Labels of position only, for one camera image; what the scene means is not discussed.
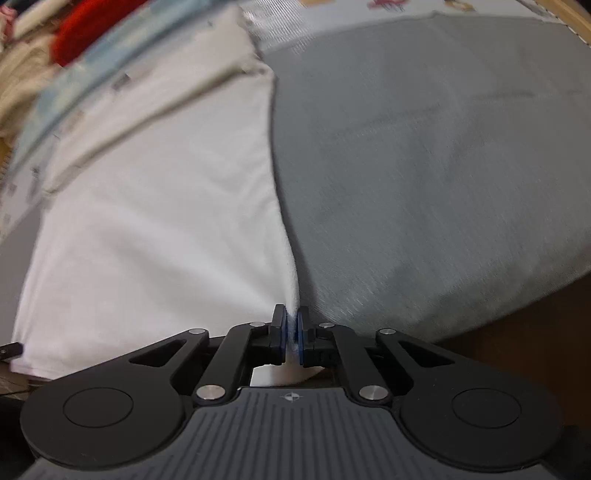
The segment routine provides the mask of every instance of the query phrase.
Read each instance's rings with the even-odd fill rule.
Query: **silver rivet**
[[[388,396],[388,390],[379,385],[365,385],[359,390],[359,396],[365,400],[383,400]]]
[[[197,396],[202,400],[217,400],[226,394],[226,390],[219,385],[204,385],[197,389]]]

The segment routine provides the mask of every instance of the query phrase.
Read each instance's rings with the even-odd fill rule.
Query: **white cloth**
[[[131,74],[62,140],[15,325],[25,351],[14,371],[57,378],[189,328],[219,336],[270,321],[276,303],[295,312],[268,141],[274,76],[239,11],[229,7],[189,46]],[[230,51],[240,53],[231,69]],[[310,375],[297,365],[256,374],[258,385]]]

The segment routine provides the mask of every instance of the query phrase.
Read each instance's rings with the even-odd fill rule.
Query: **circular pad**
[[[538,461],[562,431],[560,409],[546,390],[483,365],[425,369],[400,418],[427,453],[481,472]]]
[[[468,425],[498,429],[517,420],[521,406],[508,393],[492,388],[473,388],[456,395],[453,411]]]
[[[184,407],[170,379],[157,368],[127,361],[115,366],[78,372],[31,395],[21,428],[35,453],[74,468],[102,469],[146,456],[174,436]]]
[[[121,390],[89,388],[72,395],[64,405],[64,415],[80,427],[101,428],[124,420],[134,401]]]

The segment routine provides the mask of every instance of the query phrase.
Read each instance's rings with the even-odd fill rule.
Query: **light blue fabric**
[[[43,91],[18,139],[8,176],[94,88],[163,36],[224,0],[154,0],[94,43]]]

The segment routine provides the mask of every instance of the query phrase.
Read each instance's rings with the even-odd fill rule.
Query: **gray cloth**
[[[265,61],[315,321],[435,340],[589,270],[591,51],[565,26],[436,15]]]

